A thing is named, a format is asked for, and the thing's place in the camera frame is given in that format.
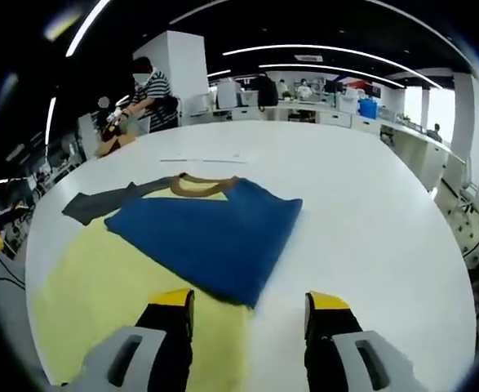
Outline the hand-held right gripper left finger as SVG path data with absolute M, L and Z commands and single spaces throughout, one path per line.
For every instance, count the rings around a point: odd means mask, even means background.
M 164 292 L 132 326 L 91 349 L 63 391 L 185 391 L 193 361 L 194 290 Z

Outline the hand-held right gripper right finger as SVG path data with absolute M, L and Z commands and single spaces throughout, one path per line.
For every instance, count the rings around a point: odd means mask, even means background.
M 361 328 L 337 296 L 306 293 L 304 366 L 311 391 L 420 391 L 412 362 L 375 331 Z

